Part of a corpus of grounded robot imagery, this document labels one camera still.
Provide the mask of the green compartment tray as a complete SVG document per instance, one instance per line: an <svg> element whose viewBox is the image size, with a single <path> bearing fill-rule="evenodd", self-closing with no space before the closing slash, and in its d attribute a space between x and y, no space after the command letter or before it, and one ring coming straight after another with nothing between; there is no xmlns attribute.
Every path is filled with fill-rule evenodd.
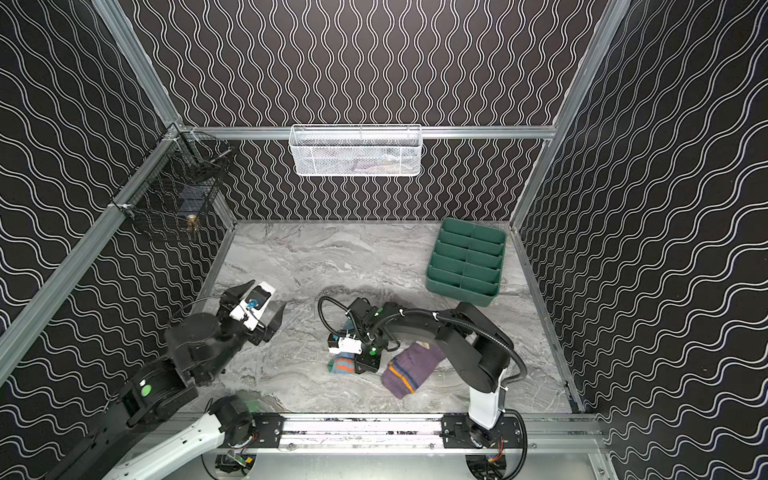
<svg viewBox="0 0 768 480"><path fill-rule="evenodd" d="M427 290L488 307L500 292L506 241L501 229L446 218L427 265Z"/></svg>

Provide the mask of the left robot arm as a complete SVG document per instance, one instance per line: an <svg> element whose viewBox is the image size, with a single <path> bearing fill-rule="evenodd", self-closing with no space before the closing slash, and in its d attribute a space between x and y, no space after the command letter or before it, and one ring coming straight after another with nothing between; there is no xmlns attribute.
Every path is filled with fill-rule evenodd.
<svg viewBox="0 0 768 480"><path fill-rule="evenodd" d="M285 302L267 282L225 290L214 313L194 313L164 334L166 351L142 367L99 414L88 434L48 473L49 479L162 479L220 446L246 445L253 417L236 395L215 400L190 426L139 456L127 454L199 396L245 344L269 342Z"/></svg>

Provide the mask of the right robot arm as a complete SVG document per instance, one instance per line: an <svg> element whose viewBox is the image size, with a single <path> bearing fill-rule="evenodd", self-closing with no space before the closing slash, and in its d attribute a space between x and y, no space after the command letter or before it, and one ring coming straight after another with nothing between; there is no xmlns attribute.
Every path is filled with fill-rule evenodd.
<svg viewBox="0 0 768 480"><path fill-rule="evenodd" d="M421 342L422 351L442 354L468 386L468 416L483 430L499 422L507 386L528 374L512 340L471 303L428 310L394 302L377 307L358 298L345 316L351 326L329 333L330 353L347 355L355 373L376 372L385 350L401 340Z"/></svg>

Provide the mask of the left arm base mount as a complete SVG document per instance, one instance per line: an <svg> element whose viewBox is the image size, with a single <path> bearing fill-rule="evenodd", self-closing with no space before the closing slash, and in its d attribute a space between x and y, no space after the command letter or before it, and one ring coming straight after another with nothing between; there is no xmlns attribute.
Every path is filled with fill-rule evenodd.
<svg viewBox="0 0 768 480"><path fill-rule="evenodd" d="M251 414L248 418L217 414L215 418L224 434L221 446L236 449L278 447L285 423L285 418L276 413Z"/></svg>

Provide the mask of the blue orange striped sock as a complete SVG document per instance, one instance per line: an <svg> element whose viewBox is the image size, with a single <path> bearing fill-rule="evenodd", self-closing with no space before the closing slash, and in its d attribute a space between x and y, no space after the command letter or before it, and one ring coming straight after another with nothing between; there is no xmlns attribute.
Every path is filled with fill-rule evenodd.
<svg viewBox="0 0 768 480"><path fill-rule="evenodd" d="M352 336L354 338L357 338L353 322L351 320L347 320L344 324L344 327L341 330L340 334L336 334L339 336ZM352 354L339 354L334 355L329 371L333 374L355 374L356 373L356 365L355 365L355 357L357 355Z"/></svg>

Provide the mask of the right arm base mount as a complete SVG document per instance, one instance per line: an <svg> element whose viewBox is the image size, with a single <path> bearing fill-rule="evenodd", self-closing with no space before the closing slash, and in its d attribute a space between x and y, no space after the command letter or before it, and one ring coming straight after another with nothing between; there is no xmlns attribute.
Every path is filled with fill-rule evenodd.
<svg viewBox="0 0 768 480"><path fill-rule="evenodd" d="M447 414L438 430L447 449L519 449L523 426L513 415L502 415L489 429L480 426L468 414Z"/></svg>

